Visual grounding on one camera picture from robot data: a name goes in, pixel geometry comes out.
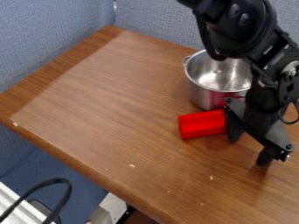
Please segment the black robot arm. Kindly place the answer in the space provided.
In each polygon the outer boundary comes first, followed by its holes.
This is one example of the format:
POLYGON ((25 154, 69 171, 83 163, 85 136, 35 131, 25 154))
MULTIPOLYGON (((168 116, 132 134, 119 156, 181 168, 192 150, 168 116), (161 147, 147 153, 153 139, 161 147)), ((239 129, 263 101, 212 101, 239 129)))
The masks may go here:
POLYGON ((201 43, 216 61, 244 60, 253 75, 245 98, 224 106, 228 140, 247 133, 263 145, 256 165, 286 161, 295 151, 284 126, 299 123, 299 45, 283 31, 268 0, 176 0, 196 19, 201 43))

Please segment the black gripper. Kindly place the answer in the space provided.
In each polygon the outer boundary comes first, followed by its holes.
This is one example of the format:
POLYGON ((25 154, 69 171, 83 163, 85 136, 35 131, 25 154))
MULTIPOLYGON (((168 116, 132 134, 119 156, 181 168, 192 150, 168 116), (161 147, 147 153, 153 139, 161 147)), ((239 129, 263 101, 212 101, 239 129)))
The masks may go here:
POLYGON ((295 151, 295 145, 276 113, 263 113, 251 108, 241 98, 225 100, 225 131, 235 143, 244 133, 263 145, 256 158, 259 167, 268 167, 274 160, 286 161, 295 151))

